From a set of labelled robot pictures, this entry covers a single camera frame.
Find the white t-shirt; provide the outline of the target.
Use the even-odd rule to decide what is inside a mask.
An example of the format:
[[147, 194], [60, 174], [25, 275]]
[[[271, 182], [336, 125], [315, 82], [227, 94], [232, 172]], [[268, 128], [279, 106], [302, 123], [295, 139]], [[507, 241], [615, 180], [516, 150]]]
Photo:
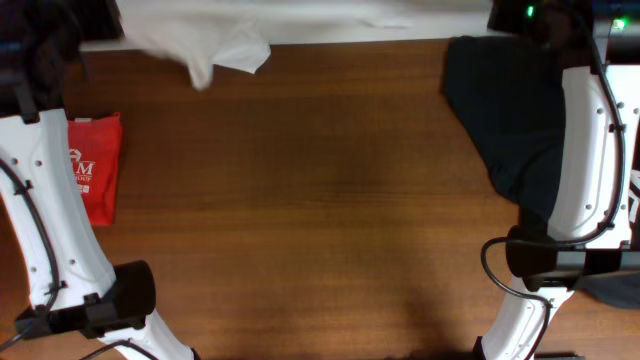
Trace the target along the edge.
[[484, 35], [490, 0], [117, 0], [128, 45], [185, 65], [204, 90], [215, 66], [255, 73], [274, 45]]

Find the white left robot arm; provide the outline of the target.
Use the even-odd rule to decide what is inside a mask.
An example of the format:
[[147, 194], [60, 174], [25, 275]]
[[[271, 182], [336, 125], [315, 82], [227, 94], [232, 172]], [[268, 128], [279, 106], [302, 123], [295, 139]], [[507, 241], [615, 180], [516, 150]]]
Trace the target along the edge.
[[30, 286], [14, 338], [78, 332], [128, 359], [195, 360], [157, 312], [149, 265], [108, 261], [72, 169], [66, 67], [84, 42], [122, 33], [114, 0], [1, 5], [1, 198]]

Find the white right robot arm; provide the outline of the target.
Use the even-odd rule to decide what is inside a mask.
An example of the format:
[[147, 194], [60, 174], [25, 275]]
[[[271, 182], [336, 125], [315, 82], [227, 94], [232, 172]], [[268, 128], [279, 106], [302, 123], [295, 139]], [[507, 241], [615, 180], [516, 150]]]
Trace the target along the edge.
[[478, 337], [476, 359], [532, 359], [560, 306], [586, 281], [636, 273], [628, 195], [639, 130], [639, 4], [571, 1], [586, 35], [589, 64], [563, 73], [566, 128], [559, 190], [547, 233], [514, 226], [505, 237], [512, 282], [491, 280], [506, 297]]

